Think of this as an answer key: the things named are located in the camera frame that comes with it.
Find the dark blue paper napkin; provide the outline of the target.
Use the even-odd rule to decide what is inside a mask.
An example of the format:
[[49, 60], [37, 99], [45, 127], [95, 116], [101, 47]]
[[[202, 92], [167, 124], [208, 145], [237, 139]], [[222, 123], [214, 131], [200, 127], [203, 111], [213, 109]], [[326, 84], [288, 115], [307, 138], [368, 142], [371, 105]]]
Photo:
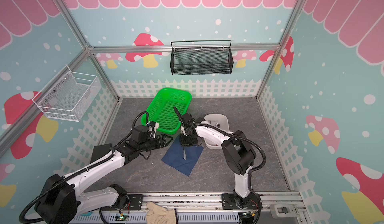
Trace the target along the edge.
[[184, 160], [180, 137], [177, 137], [173, 141], [171, 147], [167, 150], [166, 154], [162, 158], [162, 161], [166, 165], [189, 177], [203, 150], [204, 148], [202, 146], [186, 147], [187, 160]]

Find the green plastic basket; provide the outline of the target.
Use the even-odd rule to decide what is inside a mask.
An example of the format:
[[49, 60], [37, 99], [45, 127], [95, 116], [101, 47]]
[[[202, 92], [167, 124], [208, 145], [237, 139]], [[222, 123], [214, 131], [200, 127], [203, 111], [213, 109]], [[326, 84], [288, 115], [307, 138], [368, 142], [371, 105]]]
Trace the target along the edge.
[[159, 124], [158, 132], [174, 135], [181, 127], [181, 123], [174, 111], [176, 107], [181, 115], [185, 114], [192, 101], [192, 94], [173, 88], [163, 88], [147, 108], [149, 121]]

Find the white plastic tub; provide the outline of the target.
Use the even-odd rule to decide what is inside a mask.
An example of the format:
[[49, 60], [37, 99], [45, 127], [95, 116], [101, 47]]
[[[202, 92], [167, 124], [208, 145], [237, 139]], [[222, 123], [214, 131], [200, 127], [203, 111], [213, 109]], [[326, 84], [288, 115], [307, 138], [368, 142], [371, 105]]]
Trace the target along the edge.
[[[225, 132], [230, 131], [229, 121], [225, 115], [222, 114], [208, 114], [204, 117], [205, 121], [207, 121], [210, 125], [215, 126]], [[217, 150], [221, 149], [221, 145], [223, 142], [216, 140], [204, 139], [206, 147], [209, 149]]]

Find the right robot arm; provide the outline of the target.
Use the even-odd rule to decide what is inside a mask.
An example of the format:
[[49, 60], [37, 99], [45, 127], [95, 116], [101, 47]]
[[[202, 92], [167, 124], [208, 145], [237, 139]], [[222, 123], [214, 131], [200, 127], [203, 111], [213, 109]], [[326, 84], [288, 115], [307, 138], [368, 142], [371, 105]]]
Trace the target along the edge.
[[260, 211], [263, 208], [261, 198], [253, 190], [251, 178], [254, 171], [266, 164], [266, 155], [261, 147], [247, 139], [241, 131], [226, 131], [216, 119], [194, 119], [191, 114], [175, 112], [181, 123], [181, 145], [196, 146], [198, 139], [202, 139], [206, 147], [223, 151], [225, 161], [234, 173], [233, 193], [222, 194], [223, 209]]

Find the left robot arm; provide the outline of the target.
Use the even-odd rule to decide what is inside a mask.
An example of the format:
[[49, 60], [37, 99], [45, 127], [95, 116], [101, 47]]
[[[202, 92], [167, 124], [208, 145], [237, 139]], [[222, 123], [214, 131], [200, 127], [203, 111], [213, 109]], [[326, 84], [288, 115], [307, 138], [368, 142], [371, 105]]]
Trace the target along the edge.
[[113, 208], [118, 211], [133, 204], [128, 192], [117, 184], [102, 190], [87, 192], [92, 184], [107, 174], [129, 164], [144, 152], [167, 147], [173, 137], [159, 135], [143, 142], [125, 140], [109, 146], [107, 154], [84, 168], [65, 176], [49, 177], [41, 191], [21, 212], [19, 222], [34, 224], [68, 224], [74, 217], [102, 209]]

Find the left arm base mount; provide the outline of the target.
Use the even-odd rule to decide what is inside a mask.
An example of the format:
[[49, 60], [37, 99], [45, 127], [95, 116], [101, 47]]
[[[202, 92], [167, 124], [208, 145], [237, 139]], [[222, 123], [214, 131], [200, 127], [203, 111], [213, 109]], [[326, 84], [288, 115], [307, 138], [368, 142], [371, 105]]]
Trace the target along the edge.
[[118, 197], [118, 200], [110, 207], [101, 208], [102, 211], [140, 211], [143, 204], [143, 195], [126, 195], [124, 198]]

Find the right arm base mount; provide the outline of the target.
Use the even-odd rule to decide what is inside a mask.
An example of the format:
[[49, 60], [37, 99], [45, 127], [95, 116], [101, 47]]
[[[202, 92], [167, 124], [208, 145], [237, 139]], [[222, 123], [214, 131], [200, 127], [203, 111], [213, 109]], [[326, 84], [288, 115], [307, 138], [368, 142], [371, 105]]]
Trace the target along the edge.
[[259, 194], [250, 193], [242, 198], [236, 193], [223, 193], [221, 197], [223, 210], [262, 210], [262, 202]]

